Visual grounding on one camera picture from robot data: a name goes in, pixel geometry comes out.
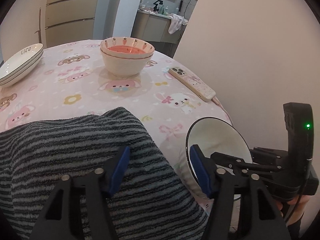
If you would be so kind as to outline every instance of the pink tablecloth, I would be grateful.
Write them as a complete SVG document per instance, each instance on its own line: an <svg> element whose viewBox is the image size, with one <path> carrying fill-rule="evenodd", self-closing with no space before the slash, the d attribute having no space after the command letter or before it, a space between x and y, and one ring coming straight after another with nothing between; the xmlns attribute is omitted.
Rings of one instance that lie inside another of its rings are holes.
<svg viewBox="0 0 320 240"><path fill-rule="evenodd" d="M179 155L185 154L186 133L193 122L205 116L229 122L228 116L172 77L168 69L181 64L159 52L140 74L113 76L105 69L100 42L45 49L30 74L1 91L0 132L32 121L103 114L123 106L141 120L179 174Z"/></svg>

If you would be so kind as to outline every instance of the white towel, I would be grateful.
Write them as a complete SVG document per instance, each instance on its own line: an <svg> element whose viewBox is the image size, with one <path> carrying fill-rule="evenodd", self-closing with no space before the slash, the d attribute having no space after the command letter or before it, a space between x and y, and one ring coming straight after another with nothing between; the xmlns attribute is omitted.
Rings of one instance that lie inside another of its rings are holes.
<svg viewBox="0 0 320 240"><path fill-rule="evenodd" d="M171 18L171 24L169 27L169 33L174 34L177 30L181 30L182 25L187 25L188 20L186 20L183 16L176 15L174 13L168 15Z"/></svg>

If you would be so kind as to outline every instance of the gray and black striped cloth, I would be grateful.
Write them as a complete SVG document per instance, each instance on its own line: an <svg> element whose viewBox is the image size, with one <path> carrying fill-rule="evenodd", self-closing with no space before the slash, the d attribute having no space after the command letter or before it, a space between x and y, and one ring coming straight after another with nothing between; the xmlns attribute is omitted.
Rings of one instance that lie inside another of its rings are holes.
<svg viewBox="0 0 320 240"><path fill-rule="evenodd" d="M200 239L207 215L142 123L123 107L102 116L38 121L0 134L0 208L28 239L63 174L88 174L120 146L131 148L120 190L108 200L120 239ZM89 224L82 208L86 239Z"/></svg>

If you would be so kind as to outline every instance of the metal screw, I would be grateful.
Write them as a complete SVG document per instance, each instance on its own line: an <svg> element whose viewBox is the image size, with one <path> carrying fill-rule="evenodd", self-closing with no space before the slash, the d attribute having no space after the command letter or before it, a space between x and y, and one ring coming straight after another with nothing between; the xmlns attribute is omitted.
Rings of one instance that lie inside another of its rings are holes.
<svg viewBox="0 0 320 240"><path fill-rule="evenodd" d="M102 174L103 172L104 172L103 168L96 168L96 169L94 170L94 173L95 173L95 174Z"/></svg>
<svg viewBox="0 0 320 240"><path fill-rule="evenodd" d="M226 170L224 168L217 168L217 173L218 174L225 174Z"/></svg>
<svg viewBox="0 0 320 240"><path fill-rule="evenodd" d="M66 181L66 180L70 179L70 176L66 174L66 175L63 175L63 176L61 177L61 179L62 179L63 181Z"/></svg>
<svg viewBox="0 0 320 240"><path fill-rule="evenodd" d="M260 178L260 177L259 177L258 174L255 174L255 173L251 174L251 179L253 179L253 180L258 180L259 178Z"/></svg>

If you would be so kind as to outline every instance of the black faucet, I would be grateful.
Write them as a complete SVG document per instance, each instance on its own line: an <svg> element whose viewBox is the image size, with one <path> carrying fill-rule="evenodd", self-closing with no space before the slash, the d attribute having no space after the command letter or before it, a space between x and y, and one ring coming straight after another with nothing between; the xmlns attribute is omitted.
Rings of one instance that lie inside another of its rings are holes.
<svg viewBox="0 0 320 240"><path fill-rule="evenodd" d="M154 2L154 3L153 3L153 4L155 5L155 7L153 8L153 11L154 11L154 12L159 11L157 2L160 2L159 4L160 4L160 5L163 5L163 1L162 1L162 0L158 0L158 1Z"/></svg>

